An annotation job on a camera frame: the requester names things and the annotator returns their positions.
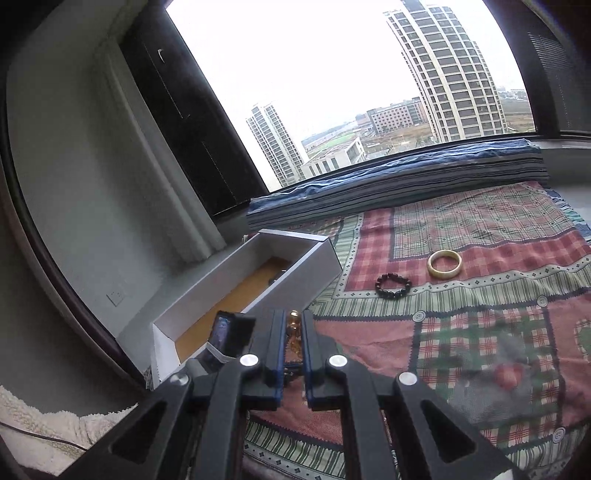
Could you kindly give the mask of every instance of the plaid bedsheet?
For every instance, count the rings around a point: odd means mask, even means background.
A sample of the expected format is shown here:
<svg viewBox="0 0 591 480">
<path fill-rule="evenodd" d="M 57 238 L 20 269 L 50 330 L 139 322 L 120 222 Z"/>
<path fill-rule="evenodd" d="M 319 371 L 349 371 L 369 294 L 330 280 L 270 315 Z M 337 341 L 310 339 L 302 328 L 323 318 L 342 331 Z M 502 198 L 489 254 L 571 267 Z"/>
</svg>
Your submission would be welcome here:
<svg viewBox="0 0 591 480">
<path fill-rule="evenodd" d="M 591 231 L 564 199 L 526 182 L 294 229 L 330 236 L 343 265 L 310 307 L 319 333 L 374 372 L 416 372 L 530 478 L 561 471 L 591 414 Z M 426 259 L 446 248 L 464 268 L 439 281 Z M 409 295 L 375 294 L 388 271 Z M 244 448 L 294 478 L 345 474 L 339 415 L 310 411 L 301 381 L 252 412 Z"/>
</svg>

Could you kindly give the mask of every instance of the wall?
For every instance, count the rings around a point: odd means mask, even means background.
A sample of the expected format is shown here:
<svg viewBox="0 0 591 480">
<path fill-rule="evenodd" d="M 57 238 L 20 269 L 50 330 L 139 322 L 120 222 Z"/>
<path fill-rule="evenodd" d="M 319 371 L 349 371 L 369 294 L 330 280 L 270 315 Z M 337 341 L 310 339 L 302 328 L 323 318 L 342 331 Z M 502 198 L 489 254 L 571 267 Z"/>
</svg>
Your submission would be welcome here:
<svg viewBox="0 0 591 480">
<path fill-rule="evenodd" d="M 139 392 L 72 331 L 18 249 L 0 209 L 0 385 L 42 412 L 119 411 Z"/>
<path fill-rule="evenodd" d="M 93 53 L 142 0 L 66 0 L 27 39 L 8 74 L 15 168 L 58 267 L 115 336 L 182 265 L 126 166 L 102 108 Z M 115 307 L 107 293 L 125 296 Z"/>
</svg>

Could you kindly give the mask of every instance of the green field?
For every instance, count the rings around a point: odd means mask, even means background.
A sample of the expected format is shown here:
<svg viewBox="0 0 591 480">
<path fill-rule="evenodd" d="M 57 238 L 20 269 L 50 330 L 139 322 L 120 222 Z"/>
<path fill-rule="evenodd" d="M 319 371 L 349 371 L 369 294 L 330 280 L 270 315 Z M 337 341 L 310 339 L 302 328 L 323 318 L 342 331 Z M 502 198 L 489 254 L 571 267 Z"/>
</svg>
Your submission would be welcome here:
<svg viewBox="0 0 591 480">
<path fill-rule="evenodd" d="M 330 140 L 328 140 L 328 142 L 323 143 L 322 145 L 319 145 L 318 147 L 316 147 L 314 150 L 310 151 L 308 153 L 308 156 L 310 158 L 312 158 L 318 152 L 321 152 L 323 150 L 328 150 L 329 148 L 336 147 L 337 145 L 340 145 L 340 144 L 343 144 L 343 143 L 351 142 L 358 135 L 359 135 L 358 132 L 353 132 L 353 133 L 348 133 L 348 134 L 345 134 L 345 135 L 341 135 L 339 137 L 331 138 Z"/>
</svg>

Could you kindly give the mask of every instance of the white curtain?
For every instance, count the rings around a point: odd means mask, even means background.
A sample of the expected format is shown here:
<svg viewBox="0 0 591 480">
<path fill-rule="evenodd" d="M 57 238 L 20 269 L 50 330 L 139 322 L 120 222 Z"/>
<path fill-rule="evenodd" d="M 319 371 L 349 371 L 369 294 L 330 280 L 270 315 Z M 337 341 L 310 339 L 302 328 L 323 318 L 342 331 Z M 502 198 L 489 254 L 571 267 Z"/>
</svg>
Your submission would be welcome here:
<svg viewBox="0 0 591 480">
<path fill-rule="evenodd" d="M 168 147 L 142 98 L 123 54 L 112 38 L 96 53 L 103 100 L 114 103 L 121 124 L 120 145 L 137 185 L 178 254 L 187 263 L 203 260 L 226 246 Z"/>
</svg>

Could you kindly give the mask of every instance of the high-rise building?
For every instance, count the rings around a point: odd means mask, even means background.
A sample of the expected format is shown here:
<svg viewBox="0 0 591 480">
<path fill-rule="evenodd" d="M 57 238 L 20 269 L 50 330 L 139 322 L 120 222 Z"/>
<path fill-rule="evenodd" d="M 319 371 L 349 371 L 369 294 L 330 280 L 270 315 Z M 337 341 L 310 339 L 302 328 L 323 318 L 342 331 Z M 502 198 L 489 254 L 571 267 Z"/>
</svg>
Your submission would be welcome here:
<svg viewBox="0 0 591 480">
<path fill-rule="evenodd" d="M 301 143 L 292 140 L 271 103 L 255 105 L 246 123 L 282 187 L 304 180 L 301 165 L 308 155 Z"/>
<path fill-rule="evenodd" d="M 478 46 L 449 7 L 402 0 L 384 12 L 402 47 L 439 142 L 507 133 L 495 83 Z"/>
</svg>

